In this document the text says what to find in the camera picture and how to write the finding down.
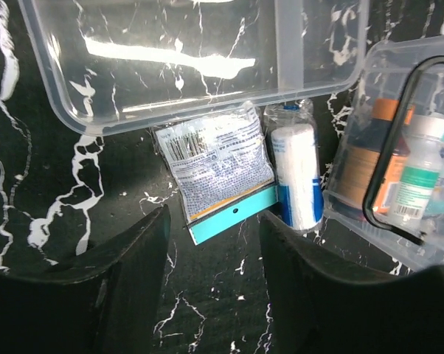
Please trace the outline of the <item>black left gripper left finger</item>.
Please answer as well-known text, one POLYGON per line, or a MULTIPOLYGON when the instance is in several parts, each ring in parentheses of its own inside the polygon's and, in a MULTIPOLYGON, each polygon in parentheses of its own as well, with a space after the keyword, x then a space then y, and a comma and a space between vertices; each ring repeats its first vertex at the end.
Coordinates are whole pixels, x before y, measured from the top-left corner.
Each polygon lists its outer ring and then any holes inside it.
POLYGON ((170 210, 33 275, 0 273, 0 353, 148 353, 170 210))

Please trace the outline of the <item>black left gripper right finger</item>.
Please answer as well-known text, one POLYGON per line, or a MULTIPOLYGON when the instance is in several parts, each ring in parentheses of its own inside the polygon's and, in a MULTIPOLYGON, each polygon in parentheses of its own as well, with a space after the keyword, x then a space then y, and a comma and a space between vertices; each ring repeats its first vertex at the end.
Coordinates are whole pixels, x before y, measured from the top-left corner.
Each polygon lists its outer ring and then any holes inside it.
POLYGON ((404 277, 376 271, 268 211, 260 248, 281 353, 444 353, 444 265, 404 277))

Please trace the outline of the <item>amber bottle orange cap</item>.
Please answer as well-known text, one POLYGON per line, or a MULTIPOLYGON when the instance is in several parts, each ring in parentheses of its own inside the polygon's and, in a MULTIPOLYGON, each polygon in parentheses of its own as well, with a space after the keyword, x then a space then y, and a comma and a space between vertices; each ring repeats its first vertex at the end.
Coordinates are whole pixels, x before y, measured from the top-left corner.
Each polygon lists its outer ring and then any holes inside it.
MULTIPOLYGON (((330 197, 330 202, 334 210, 349 218, 364 218, 362 201, 397 106, 397 100, 378 98, 368 124, 355 128, 348 136, 333 185, 335 195, 330 197)), ((375 199, 375 212, 388 213, 409 154, 405 139, 400 137, 375 199)))

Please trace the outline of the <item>white medicine bottle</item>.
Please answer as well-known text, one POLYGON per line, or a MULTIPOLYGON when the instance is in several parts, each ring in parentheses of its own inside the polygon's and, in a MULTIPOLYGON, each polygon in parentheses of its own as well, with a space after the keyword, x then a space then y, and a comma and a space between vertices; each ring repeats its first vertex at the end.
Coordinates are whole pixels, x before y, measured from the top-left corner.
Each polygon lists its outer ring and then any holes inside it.
POLYGON ((444 115, 415 115, 405 132, 410 154, 395 190, 387 220, 417 229, 443 165, 440 155, 444 115))

